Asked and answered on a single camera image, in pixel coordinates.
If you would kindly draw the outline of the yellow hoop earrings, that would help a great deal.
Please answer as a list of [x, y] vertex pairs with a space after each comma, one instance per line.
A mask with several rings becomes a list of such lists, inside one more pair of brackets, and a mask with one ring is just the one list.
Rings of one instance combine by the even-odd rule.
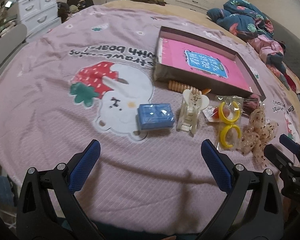
[[238, 96], [216, 96], [218, 148], [233, 150], [242, 139], [241, 116], [243, 99]]

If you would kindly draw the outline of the beige dotted mesh bow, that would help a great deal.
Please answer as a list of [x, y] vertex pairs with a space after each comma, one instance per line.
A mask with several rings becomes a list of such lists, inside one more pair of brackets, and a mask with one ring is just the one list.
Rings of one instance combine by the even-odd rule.
[[264, 155], [266, 145], [271, 142], [278, 130], [279, 124], [266, 118], [263, 107], [255, 109], [249, 117], [248, 125], [242, 132], [238, 151], [243, 155], [252, 153], [256, 166], [266, 168], [269, 164]]

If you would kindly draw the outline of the dark shallow cardboard tray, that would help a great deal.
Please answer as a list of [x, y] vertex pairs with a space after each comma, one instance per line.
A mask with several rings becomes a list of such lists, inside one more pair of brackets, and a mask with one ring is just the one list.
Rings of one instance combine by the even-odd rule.
[[246, 61], [238, 52], [207, 38], [161, 27], [156, 47], [154, 79], [174, 81], [216, 95], [266, 96]]

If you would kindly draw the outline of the pink bear print blanket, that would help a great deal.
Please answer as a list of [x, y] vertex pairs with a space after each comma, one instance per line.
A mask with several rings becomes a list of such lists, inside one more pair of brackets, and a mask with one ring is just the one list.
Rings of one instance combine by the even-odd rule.
[[180, 29], [239, 52], [257, 71], [266, 118], [300, 137], [300, 111], [253, 48], [184, 18], [92, 6], [19, 51], [0, 76], [0, 165], [20, 185], [26, 170], [68, 161], [93, 139], [101, 159], [78, 200], [98, 222], [149, 233], [198, 233], [220, 192], [200, 145], [217, 126], [201, 116], [195, 135], [141, 132], [137, 108], [182, 96], [154, 80], [161, 27]]

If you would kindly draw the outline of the floral teal pink quilt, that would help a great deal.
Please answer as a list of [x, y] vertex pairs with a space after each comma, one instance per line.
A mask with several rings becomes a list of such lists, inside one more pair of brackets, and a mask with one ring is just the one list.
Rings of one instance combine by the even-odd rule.
[[287, 89], [296, 92], [296, 84], [283, 64], [285, 45], [274, 39], [271, 20], [247, 0], [228, 0], [223, 8], [206, 12], [212, 22], [250, 44], [266, 67]]

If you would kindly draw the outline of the small blue jewelry box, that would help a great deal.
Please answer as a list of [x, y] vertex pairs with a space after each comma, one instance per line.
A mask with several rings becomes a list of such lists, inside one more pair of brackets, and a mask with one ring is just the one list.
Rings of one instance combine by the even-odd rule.
[[142, 131], [172, 128], [175, 122], [169, 103], [140, 104], [137, 116]]

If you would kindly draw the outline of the red cherry earrings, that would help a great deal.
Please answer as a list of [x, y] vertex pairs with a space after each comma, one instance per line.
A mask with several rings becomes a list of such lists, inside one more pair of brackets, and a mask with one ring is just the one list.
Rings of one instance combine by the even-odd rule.
[[202, 112], [208, 122], [219, 122], [218, 107], [208, 106]]

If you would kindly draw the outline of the dark red hair clip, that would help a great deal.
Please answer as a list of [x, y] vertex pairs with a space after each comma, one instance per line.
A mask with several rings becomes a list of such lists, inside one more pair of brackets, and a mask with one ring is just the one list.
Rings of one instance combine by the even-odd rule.
[[254, 110], [260, 107], [260, 98], [258, 95], [252, 94], [248, 98], [243, 99], [243, 113], [250, 115]]

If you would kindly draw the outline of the cream white hair claw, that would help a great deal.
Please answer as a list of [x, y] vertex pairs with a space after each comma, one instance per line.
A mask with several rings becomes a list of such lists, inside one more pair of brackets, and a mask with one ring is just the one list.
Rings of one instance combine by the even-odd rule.
[[209, 98], [201, 91], [184, 90], [177, 130], [191, 132], [194, 135], [197, 131], [200, 112], [206, 109], [209, 103]]

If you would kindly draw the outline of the orange beige hair claw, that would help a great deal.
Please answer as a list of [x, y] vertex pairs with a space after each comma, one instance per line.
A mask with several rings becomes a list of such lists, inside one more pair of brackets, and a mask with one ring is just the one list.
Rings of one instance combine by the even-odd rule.
[[203, 95], [206, 95], [206, 94], [211, 92], [210, 88], [200, 90], [200, 89], [197, 89], [193, 86], [190, 86], [190, 85], [187, 85], [187, 84], [184, 84], [184, 83], [179, 83], [179, 82], [173, 81], [173, 80], [170, 80], [168, 82], [168, 89], [171, 90], [171, 91], [174, 91], [174, 92], [178, 92], [178, 93], [183, 93], [184, 90], [188, 89], [192, 93], [201, 92]]

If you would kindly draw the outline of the dark bag on floor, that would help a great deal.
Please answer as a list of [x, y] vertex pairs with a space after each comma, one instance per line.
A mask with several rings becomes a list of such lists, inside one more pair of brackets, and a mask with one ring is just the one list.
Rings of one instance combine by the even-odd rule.
[[73, 14], [93, 5], [93, 0], [67, 0], [67, 2], [57, 2], [58, 17], [61, 19], [61, 22], [64, 23]]

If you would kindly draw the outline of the white plastic drawer cabinet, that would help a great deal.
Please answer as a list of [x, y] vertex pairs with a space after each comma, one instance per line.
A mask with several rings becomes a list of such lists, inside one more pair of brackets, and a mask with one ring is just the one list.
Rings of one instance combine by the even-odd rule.
[[57, 0], [19, 0], [16, 7], [18, 23], [27, 29], [26, 37], [45, 34], [62, 23]]

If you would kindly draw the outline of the pink book in tray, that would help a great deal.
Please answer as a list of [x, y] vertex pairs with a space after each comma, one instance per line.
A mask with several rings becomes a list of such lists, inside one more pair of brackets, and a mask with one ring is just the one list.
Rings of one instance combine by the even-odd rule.
[[237, 95], [252, 93], [255, 83], [251, 71], [237, 55], [225, 56], [224, 51], [206, 44], [201, 47], [171, 38], [158, 43], [158, 64], [166, 67], [182, 82], [199, 82], [199, 87], [213, 91], [238, 90]]

